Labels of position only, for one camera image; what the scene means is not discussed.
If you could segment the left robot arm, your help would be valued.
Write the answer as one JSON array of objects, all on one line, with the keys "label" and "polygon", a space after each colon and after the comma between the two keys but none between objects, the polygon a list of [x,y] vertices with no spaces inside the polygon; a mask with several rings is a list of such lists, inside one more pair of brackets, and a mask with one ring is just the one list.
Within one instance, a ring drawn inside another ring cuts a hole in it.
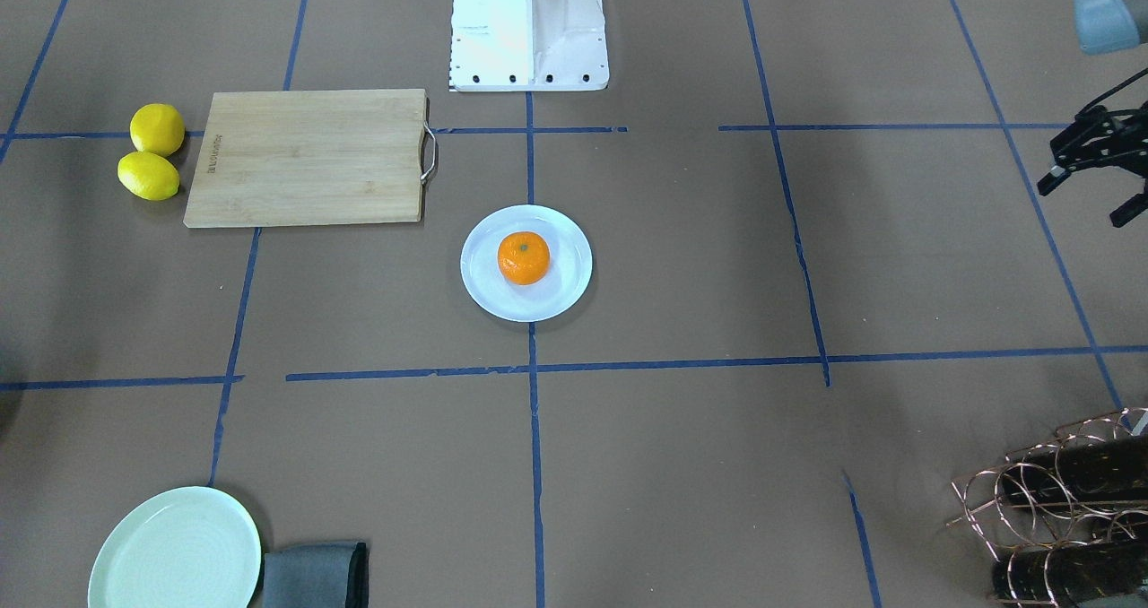
[{"label": "left robot arm", "polygon": [[[1145,46],[1145,0],[1073,0],[1075,36],[1087,56],[1102,56]],[[1071,176],[1089,169],[1118,167],[1147,179],[1147,114],[1145,104],[1109,109],[1106,101],[1145,80],[1145,69],[1125,78],[1075,114],[1073,122],[1049,142],[1052,166],[1037,184],[1050,195]]]}]

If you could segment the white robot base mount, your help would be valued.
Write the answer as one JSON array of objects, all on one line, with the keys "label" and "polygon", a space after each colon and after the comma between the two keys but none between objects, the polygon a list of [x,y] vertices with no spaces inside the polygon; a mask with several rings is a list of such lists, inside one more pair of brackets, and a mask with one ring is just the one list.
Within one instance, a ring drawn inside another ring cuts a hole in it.
[{"label": "white robot base mount", "polygon": [[452,0],[448,88],[602,91],[604,0]]}]

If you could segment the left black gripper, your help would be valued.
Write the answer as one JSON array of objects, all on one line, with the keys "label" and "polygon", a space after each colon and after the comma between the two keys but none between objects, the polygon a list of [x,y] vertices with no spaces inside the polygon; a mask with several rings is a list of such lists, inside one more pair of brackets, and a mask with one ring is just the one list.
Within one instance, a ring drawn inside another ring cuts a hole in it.
[{"label": "left black gripper", "polygon": [[[1106,106],[1091,106],[1075,115],[1075,120],[1049,142],[1052,167],[1038,182],[1041,196],[1052,194],[1080,170],[1114,164],[1139,178],[1147,178],[1147,114],[1137,110],[1119,123]],[[1148,211],[1148,195],[1137,194],[1109,215],[1112,227],[1120,229]]]}]

